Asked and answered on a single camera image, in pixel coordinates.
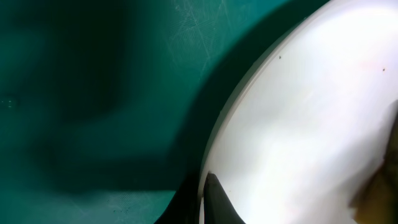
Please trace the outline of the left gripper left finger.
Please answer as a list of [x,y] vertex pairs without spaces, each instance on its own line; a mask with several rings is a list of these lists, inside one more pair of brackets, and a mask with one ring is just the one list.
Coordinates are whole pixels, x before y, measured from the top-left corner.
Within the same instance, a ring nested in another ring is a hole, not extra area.
[[155,224],[199,224],[198,177],[187,177]]

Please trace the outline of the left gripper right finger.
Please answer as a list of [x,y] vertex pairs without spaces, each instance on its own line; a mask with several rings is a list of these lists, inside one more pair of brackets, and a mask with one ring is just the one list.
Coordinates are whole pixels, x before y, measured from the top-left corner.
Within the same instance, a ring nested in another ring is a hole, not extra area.
[[215,174],[207,175],[203,196],[205,224],[244,224]]

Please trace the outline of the white plate with orange stain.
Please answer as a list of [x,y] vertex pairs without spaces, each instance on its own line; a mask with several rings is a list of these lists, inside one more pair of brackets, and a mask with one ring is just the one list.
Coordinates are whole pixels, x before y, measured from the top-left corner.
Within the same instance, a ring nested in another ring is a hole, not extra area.
[[397,114],[397,1],[330,1],[249,69],[203,160],[244,223],[353,223]]

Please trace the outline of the teal plastic tray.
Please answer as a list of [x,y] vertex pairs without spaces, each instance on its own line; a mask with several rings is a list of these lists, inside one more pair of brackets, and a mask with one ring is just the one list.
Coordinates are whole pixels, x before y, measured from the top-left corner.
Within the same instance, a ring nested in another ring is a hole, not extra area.
[[2,1],[1,222],[155,223],[249,67],[323,1]]

